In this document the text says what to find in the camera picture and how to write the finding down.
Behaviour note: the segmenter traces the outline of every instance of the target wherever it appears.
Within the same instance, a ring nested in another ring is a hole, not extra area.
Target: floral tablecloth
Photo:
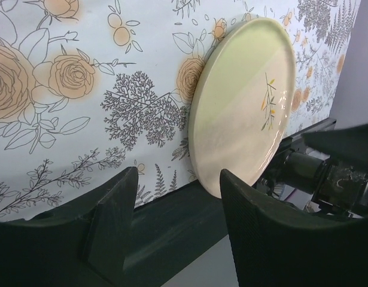
[[[0,221],[66,203],[127,166],[139,171],[136,206],[195,180],[187,119],[198,77],[258,16],[279,21],[295,50],[287,134],[323,120],[359,4],[0,0]]]

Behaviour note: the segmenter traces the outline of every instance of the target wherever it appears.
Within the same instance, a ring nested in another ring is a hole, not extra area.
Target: oval plate
[[[221,197],[220,172],[254,184],[274,156],[290,116],[296,77],[293,46],[272,19],[232,31],[199,78],[189,118],[194,172]]]

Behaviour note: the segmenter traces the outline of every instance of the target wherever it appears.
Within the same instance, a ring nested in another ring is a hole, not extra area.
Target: table
[[[136,206],[195,180],[187,117],[198,77],[227,33],[257,16],[293,43],[287,134],[325,119],[359,4],[0,0],[0,221],[66,203],[127,166],[139,172]]]

